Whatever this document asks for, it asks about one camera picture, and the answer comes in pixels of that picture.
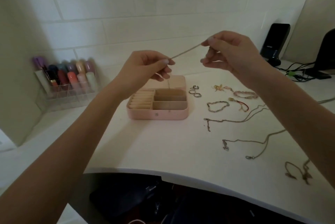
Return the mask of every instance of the acrylic lipstick organizer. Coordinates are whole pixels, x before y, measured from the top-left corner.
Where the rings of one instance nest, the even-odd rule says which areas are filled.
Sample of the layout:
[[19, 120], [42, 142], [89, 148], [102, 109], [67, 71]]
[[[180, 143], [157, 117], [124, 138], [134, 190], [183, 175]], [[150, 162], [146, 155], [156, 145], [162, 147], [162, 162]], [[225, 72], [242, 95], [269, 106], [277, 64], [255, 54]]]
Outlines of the acrylic lipstick organizer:
[[171, 76], [169, 80], [148, 83], [133, 94], [127, 103], [131, 119], [182, 120], [189, 115], [184, 76]]
[[40, 89], [36, 104], [42, 112], [52, 112], [69, 108], [87, 106], [98, 94], [88, 84], [68, 84], [52, 87], [51, 94]]

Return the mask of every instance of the white desk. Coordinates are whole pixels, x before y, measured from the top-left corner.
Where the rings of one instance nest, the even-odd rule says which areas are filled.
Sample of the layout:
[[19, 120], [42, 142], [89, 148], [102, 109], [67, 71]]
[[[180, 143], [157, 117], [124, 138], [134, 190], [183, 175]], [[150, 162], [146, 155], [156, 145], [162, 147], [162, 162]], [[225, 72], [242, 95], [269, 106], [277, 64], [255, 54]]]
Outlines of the white desk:
[[[203, 118], [242, 120], [246, 113], [239, 105], [218, 113], [207, 110], [207, 102], [226, 100], [232, 93], [215, 92], [211, 86], [227, 85], [234, 90], [245, 87], [228, 72], [214, 70], [186, 76], [188, 88], [200, 87], [202, 98], [190, 95], [190, 115], [182, 121], [148, 121], [128, 119], [123, 102], [103, 135], [86, 173], [131, 172], [161, 175], [163, 180], [195, 188], [235, 196], [288, 217], [306, 223], [335, 222], [335, 190], [310, 164], [313, 179], [305, 184], [299, 171], [290, 167], [298, 180], [285, 175], [284, 163], [302, 167], [307, 156], [287, 133], [270, 138], [269, 145], [259, 158], [247, 160], [245, 155], [257, 155], [263, 145], [228, 142], [222, 139], [264, 141], [267, 134], [282, 130], [282, 125], [268, 111], [255, 115], [245, 123], [210, 122], [211, 132]], [[335, 96], [334, 79], [298, 83], [316, 100]], [[262, 100], [245, 100], [251, 109]], [[335, 102], [324, 105], [335, 112]], [[84, 108], [51, 112], [33, 129], [28, 141], [11, 152], [0, 154], [0, 180], [17, 177], [70, 124]]]

